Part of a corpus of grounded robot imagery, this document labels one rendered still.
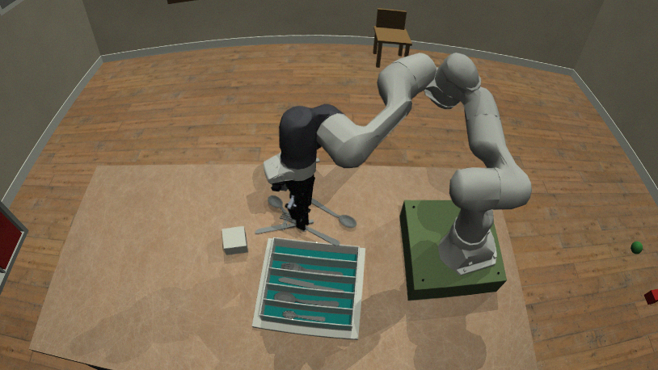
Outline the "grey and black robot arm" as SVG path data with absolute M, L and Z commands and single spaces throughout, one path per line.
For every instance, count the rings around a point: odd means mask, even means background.
M 281 152 L 263 163 L 271 189 L 287 191 L 285 181 L 312 177 L 321 147 L 337 166 L 360 166 L 409 114 L 411 100 L 423 90 L 443 109 L 461 101 L 470 150 L 487 168 L 470 167 L 453 174 L 449 194 L 461 211 L 438 251 L 440 260 L 458 275 L 494 266 L 492 209 L 526 205 L 532 187 L 508 151 L 498 107 L 492 93 L 480 86 L 475 64 L 466 55 L 453 53 L 438 68 L 428 55 L 417 53 L 388 65 L 377 84 L 386 108 L 366 126 L 355 125 L 330 104 L 287 110 L 279 126 Z

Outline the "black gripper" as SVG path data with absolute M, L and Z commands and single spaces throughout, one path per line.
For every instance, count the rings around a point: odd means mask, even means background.
M 311 210 L 309 206 L 311 206 L 314 180 L 315 177 L 313 175 L 304 181 L 285 181 L 285 185 L 290 191 L 289 198 L 291 199 L 285 205 L 285 208 L 288 208 L 291 218 L 296 221 L 297 228 L 303 231 L 306 230 L 306 225 L 308 226 L 309 224 L 308 212 Z

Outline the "grey table knife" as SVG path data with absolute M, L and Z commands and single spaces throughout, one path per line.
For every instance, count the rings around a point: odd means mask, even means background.
M 278 280 L 280 282 L 283 282 L 283 283 L 294 284 L 294 285 L 302 286 L 302 287 L 306 287 L 306 288 L 331 290 L 331 291 L 343 291 L 344 292 L 344 290 L 341 290 L 341 289 L 318 286 L 318 285 L 314 285 L 314 283 L 309 283 L 309 282 L 305 282 L 305 281 L 301 281 L 301 280 L 294 280 L 294 279 L 290 279 L 290 278 L 286 278 L 286 277 L 279 278 Z
M 314 220 L 309 220 L 309 224 L 313 224 Z M 287 228 L 293 228 L 297 227 L 294 223 L 292 224 L 282 224 L 282 225 L 274 225 L 274 226 L 269 226 L 261 229 L 257 229 L 255 233 L 266 233 L 274 230 L 279 230 L 279 229 L 287 229 Z

